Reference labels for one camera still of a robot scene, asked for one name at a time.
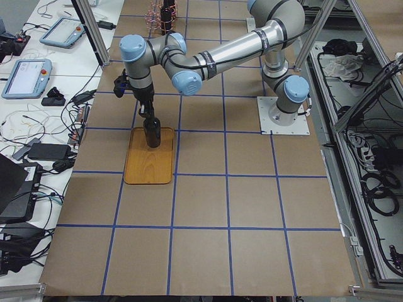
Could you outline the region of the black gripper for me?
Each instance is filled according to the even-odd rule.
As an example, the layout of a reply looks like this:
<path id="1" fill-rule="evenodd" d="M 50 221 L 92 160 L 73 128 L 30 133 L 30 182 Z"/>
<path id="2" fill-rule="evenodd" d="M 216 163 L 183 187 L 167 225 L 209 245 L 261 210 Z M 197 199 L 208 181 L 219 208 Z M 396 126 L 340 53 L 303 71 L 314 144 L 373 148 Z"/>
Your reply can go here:
<path id="1" fill-rule="evenodd" d="M 130 90 L 133 92 L 136 100 L 140 102 L 139 115 L 142 118 L 146 118 L 149 121 L 155 120 L 155 112 L 153 106 L 154 100 L 154 85 L 151 83 L 145 88 L 136 88 L 133 87 L 130 83 L 130 77 L 126 75 L 125 70 L 122 71 L 122 74 L 118 76 L 114 80 L 114 88 L 113 92 L 116 97 L 122 98 L 125 91 Z"/>

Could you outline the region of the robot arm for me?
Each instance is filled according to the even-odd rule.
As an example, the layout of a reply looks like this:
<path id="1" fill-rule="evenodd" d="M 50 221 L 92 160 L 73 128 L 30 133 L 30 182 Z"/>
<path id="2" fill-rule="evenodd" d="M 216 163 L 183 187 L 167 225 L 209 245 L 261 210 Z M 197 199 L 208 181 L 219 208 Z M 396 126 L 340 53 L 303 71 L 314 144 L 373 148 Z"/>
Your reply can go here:
<path id="1" fill-rule="evenodd" d="M 113 92 L 120 98 L 131 90 L 144 108 L 140 115 L 153 120 L 151 67 L 161 65 L 180 95 L 191 96 L 202 88 L 203 81 L 264 56 L 262 78 L 278 96 L 272 119 L 282 124 L 284 116 L 294 117 L 309 95 L 309 84 L 288 71 L 285 49 L 303 33 L 304 9 L 298 1 L 248 1 L 247 8 L 255 29 L 192 57 L 186 55 L 186 42 L 180 33 L 150 40 L 140 35 L 124 36 L 119 47 L 125 68 L 115 79 Z"/>

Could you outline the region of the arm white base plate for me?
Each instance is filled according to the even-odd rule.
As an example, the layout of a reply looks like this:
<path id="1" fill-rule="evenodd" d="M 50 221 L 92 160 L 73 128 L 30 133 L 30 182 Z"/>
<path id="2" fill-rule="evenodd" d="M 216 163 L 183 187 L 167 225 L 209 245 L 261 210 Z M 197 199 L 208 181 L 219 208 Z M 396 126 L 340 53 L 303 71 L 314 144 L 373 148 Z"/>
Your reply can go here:
<path id="1" fill-rule="evenodd" d="M 246 18 L 246 28 L 248 33 L 256 29 L 256 23 L 253 17 Z"/>
<path id="2" fill-rule="evenodd" d="M 260 132 L 263 135 L 309 136 L 309 126 L 304 106 L 296 113 L 288 114 L 277 108 L 277 97 L 257 97 Z"/>

